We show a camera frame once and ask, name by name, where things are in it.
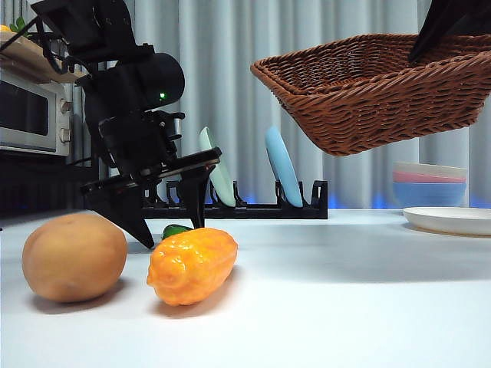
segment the microwave oven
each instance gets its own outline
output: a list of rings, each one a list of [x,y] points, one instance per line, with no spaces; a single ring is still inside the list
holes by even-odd
[[[67,156],[69,110],[61,84],[36,84],[0,69],[0,150]]]

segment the pink bowl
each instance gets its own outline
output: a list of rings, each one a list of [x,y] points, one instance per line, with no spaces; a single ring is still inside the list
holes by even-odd
[[[392,177],[394,182],[466,182],[466,178],[450,178],[404,171],[394,171]]]

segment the oven window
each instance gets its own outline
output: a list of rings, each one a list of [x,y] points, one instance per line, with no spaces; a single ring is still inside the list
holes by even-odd
[[[0,127],[48,135],[48,99],[0,82]]]

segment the blue bowl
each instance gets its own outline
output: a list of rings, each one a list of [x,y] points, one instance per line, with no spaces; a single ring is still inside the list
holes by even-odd
[[[458,207],[466,191],[464,182],[394,182],[396,200],[406,207]]]

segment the table surface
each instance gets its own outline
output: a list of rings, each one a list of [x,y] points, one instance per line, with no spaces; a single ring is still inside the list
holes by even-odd
[[[491,238],[413,228],[400,211],[329,220],[207,220],[239,243],[225,284],[169,307],[146,285],[150,251],[127,234],[117,285],[94,301],[35,296],[25,239],[5,222],[2,367],[489,367]],[[170,224],[148,220],[156,237]]]

